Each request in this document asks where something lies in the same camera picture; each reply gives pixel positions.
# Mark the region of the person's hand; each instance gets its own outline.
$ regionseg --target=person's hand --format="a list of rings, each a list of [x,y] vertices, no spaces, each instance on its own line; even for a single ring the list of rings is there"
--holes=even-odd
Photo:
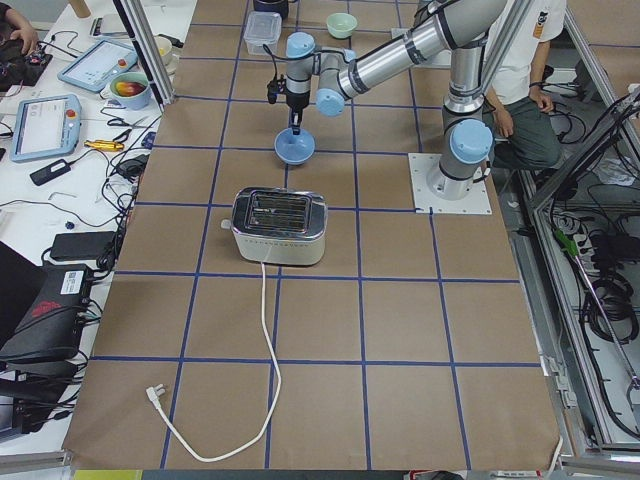
[[[546,93],[540,90],[540,87],[532,87],[529,90],[529,98],[538,104],[538,108],[543,113],[549,113],[553,110],[553,100]]]
[[[505,108],[496,108],[493,111],[493,121],[496,131],[504,138],[513,135],[513,118]]]
[[[22,54],[27,55],[38,48],[38,32],[31,26],[14,30],[9,37],[11,40],[21,39],[23,42]]]

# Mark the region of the red apple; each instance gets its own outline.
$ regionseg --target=red apple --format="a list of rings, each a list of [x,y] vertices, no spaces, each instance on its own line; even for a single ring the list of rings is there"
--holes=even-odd
[[[145,88],[145,85],[138,82],[117,82],[116,83],[116,93],[121,97],[133,97],[134,95],[138,95]]]

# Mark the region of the red logo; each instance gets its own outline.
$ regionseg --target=red logo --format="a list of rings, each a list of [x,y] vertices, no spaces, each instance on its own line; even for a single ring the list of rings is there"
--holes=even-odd
[[[55,310],[56,308],[62,308],[62,305],[56,302],[51,302],[48,300],[43,300],[40,302],[36,308],[31,311],[32,318],[38,318],[44,315],[45,313],[49,313],[51,310]]]

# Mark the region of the blue joint cap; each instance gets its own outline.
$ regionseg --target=blue joint cap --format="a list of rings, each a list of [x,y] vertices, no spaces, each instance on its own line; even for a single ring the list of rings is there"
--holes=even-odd
[[[493,143],[491,130],[480,120],[463,120],[451,133],[451,152],[467,165],[480,163],[489,154]]]
[[[344,98],[330,88],[319,88],[316,92],[316,108],[327,117],[337,117],[344,110]]]
[[[316,41],[311,35],[304,32],[295,32],[287,38],[287,57],[300,58],[313,52]]]
[[[344,58],[347,62],[350,62],[351,60],[355,60],[357,56],[358,55],[353,50],[349,50],[346,48],[344,49]]]

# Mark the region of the yellow tool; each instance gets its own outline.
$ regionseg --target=yellow tool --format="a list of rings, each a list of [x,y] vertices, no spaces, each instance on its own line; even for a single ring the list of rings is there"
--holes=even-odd
[[[124,150],[124,143],[114,142],[112,140],[87,140],[84,142],[85,147],[94,148],[103,152],[119,152]]]

